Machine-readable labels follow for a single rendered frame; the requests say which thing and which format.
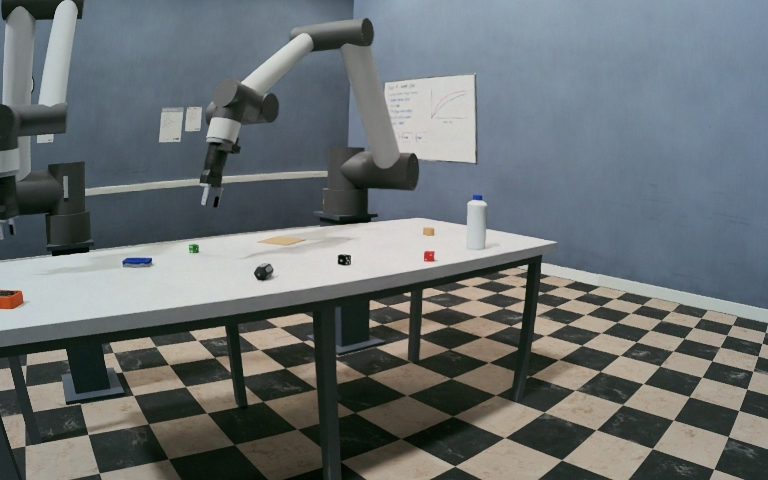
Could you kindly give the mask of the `tan flat mat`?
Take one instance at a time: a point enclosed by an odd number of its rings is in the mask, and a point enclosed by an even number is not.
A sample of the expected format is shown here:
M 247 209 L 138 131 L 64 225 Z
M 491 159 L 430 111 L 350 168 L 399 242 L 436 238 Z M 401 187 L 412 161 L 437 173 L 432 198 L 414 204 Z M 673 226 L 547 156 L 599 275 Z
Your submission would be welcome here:
M 306 239 L 276 236 L 276 237 L 273 237 L 273 238 L 257 241 L 257 243 L 266 243 L 266 244 L 275 244 L 275 245 L 288 246 L 288 245 L 295 244 L 295 243 L 298 243 L 298 242 L 302 242 L 302 241 L 305 241 L 305 240 Z

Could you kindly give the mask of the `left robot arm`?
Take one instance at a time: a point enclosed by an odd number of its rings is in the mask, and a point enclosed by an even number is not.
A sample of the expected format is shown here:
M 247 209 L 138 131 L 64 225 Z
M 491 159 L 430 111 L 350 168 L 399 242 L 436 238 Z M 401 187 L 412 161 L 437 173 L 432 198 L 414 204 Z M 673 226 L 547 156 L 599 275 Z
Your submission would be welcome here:
M 399 151 L 370 47 L 373 39 L 368 18 L 294 28 L 289 43 L 241 83 L 233 78 L 218 83 L 205 112 L 207 125 L 212 118 L 241 125 L 273 122 L 278 100 L 265 91 L 309 52 L 340 49 L 371 152 L 365 147 L 328 148 L 323 213 L 367 214 L 368 189 L 362 188 L 413 191 L 419 178 L 418 158 Z

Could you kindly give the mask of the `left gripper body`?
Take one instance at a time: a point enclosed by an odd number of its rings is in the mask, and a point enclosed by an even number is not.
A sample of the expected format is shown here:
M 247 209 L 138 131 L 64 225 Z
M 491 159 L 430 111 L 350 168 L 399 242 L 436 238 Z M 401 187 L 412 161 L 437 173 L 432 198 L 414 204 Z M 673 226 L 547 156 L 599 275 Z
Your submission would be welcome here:
M 224 118 L 211 119 L 206 136 L 206 143 L 209 145 L 199 184 L 210 184 L 211 187 L 220 188 L 227 153 L 239 154 L 240 151 L 240 147 L 237 146 L 239 127 L 240 123 L 233 120 Z

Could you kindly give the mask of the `white bottle with blue cap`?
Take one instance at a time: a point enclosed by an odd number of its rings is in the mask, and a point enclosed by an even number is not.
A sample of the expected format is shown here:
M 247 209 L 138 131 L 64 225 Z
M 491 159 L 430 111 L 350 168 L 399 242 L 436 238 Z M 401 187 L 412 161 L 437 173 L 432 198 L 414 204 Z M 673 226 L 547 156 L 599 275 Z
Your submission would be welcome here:
M 471 250 L 486 248 L 487 204 L 481 200 L 482 195 L 473 195 L 467 205 L 466 248 Z

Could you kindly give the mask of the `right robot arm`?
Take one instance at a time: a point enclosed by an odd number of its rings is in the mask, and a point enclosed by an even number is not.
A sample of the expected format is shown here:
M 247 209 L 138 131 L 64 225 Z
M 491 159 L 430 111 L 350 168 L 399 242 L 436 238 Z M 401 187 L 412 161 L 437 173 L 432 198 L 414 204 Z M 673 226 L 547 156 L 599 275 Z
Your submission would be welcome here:
M 85 162 L 50 164 L 48 170 L 31 171 L 30 157 L 30 136 L 65 133 L 67 75 L 76 18 L 82 19 L 82 8 L 84 0 L 1 0 L 6 26 L 0 151 L 17 149 L 18 216 L 49 213 L 45 219 L 51 245 L 91 239 Z M 36 20 L 53 23 L 38 104 L 31 105 Z

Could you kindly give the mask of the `orange pocket multimeter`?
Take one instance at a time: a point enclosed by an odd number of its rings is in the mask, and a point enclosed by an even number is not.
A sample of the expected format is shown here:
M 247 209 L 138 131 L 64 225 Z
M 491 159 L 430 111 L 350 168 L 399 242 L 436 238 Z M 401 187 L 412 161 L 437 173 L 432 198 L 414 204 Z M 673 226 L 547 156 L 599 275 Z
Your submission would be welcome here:
M 24 303 L 20 290 L 0 290 L 0 309 L 14 309 Z

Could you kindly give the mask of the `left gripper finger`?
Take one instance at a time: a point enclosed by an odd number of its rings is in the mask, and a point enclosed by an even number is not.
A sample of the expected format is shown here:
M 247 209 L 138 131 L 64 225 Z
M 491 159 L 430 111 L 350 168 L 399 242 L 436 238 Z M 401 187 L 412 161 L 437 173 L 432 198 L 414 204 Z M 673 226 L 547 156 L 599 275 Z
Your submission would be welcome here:
M 221 193 L 222 193 L 222 191 L 223 191 L 223 188 L 219 188 L 219 187 L 213 187 L 212 189 L 214 189 L 214 190 L 217 190 L 217 191 L 216 191 L 216 196 L 215 196 L 215 199 L 214 199 L 214 203 L 213 203 L 213 207 L 214 207 L 214 208 L 218 208 L 218 207 L 219 207 L 220 197 L 221 197 Z
M 201 184 L 200 183 L 199 186 L 204 187 L 203 196 L 202 196 L 202 200 L 201 200 L 201 205 L 205 205 L 206 206 L 210 185 L 208 185 L 208 184 Z

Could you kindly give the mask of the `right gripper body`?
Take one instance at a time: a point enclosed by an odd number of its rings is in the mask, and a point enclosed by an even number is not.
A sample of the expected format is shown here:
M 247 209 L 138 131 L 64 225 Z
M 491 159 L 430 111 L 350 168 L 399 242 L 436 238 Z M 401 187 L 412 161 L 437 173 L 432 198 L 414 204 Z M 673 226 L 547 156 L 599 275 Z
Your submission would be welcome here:
M 14 178 L 17 169 L 17 149 L 0 151 L 0 220 L 18 216 Z

